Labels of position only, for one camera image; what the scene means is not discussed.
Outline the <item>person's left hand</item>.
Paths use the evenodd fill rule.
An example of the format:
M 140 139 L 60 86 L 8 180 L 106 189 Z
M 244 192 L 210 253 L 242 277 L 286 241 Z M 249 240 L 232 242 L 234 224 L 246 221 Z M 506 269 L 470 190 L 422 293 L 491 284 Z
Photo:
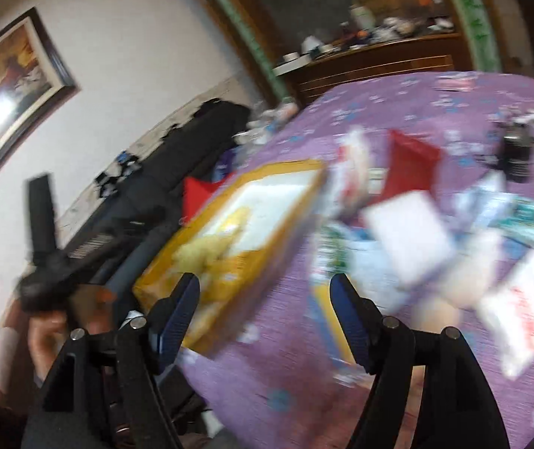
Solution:
M 112 304 L 116 296 L 107 288 L 93 286 L 95 309 L 89 316 L 86 330 L 92 335 L 107 333 L 113 328 Z M 63 311 L 33 315 L 29 320 L 28 346 L 35 373 L 44 381 L 67 336 L 67 319 Z

